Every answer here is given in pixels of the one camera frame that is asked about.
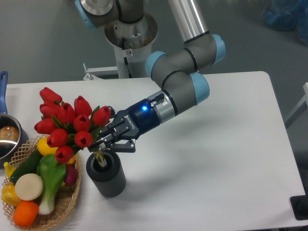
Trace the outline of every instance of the tulip bouquet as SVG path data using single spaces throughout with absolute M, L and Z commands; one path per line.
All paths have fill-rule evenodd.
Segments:
M 57 147 L 55 158 L 61 164 L 95 143 L 101 129 L 109 123 L 111 111 L 107 106 L 92 110 L 90 104 L 78 96 L 72 107 L 49 88 L 42 89 L 39 95 L 44 101 L 39 106 L 43 116 L 34 129 L 37 133 L 49 134 L 47 144 Z

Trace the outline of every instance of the wicker basket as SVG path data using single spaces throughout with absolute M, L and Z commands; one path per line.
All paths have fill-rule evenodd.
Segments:
M 36 137 L 35 139 L 31 139 L 30 141 L 27 141 L 26 144 L 23 144 L 18 149 L 18 151 L 15 152 L 10 162 L 10 165 L 13 167 L 18 167 L 22 162 L 24 162 L 24 160 L 26 160 L 27 157 L 36 148 L 38 140 L 42 137 L 45 137 L 45 136 Z M 8 220 L 11 222 L 12 225 L 22 230 L 46 231 L 48 229 L 51 229 L 57 226 L 70 215 L 70 213 L 73 211 L 76 205 L 76 201 L 79 195 L 80 181 L 81 181 L 81 171 L 80 171 L 81 164 L 80 164 L 79 154 L 75 155 L 75 159 L 76 159 L 75 168 L 77 169 L 79 173 L 76 184 L 71 185 L 71 186 L 70 185 L 62 186 L 56 195 L 54 210 L 48 215 L 38 214 L 38 216 L 36 217 L 31 227 L 25 229 L 25 228 L 16 226 L 13 222 L 13 214 L 14 214 L 15 208 L 12 205 L 8 205 L 5 202 L 2 202 L 4 214 L 7 216 Z M 10 180 L 6 178 L 4 180 L 3 186 L 5 186 L 8 183 L 10 183 Z

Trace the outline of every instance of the black vase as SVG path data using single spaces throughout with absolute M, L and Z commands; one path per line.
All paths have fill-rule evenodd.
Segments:
M 86 170 L 97 189 L 105 197 L 119 195 L 126 186 L 126 179 L 119 156 L 111 150 L 105 150 L 103 156 L 107 162 L 102 167 L 94 154 L 87 160 Z

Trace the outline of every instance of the blue pot handle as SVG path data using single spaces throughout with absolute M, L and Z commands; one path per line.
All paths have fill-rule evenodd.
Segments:
M 6 71 L 0 73 L 0 114 L 7 114 L 8 109 L 5 103 L 6 85 L 8 83 L 9 74 Z

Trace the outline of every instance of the gray floor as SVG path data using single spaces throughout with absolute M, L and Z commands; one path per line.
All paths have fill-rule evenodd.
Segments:
M 181 49 L 167 1 L 145 2 L 145 11 L 159 27 L 153 51 Z M 267 72 L 285 118 L 304 95 L 308 47 L 296 39 L 294 31 L 265 26 L 261 18 L 265 2 L 199 1 L 211 33 L 221 35 L 227 46 L 226 58 L 201 73 Z M 0 70 L 9 72 L 9 83 L 82 80 L 82 63 L 87 67 L 116 64 L 103 28 L 87 30 L 71 0 L 2 0 L 0 15 Z M 308 110 L 287 131 L 300 171 L 308 169 L 307 130 Z

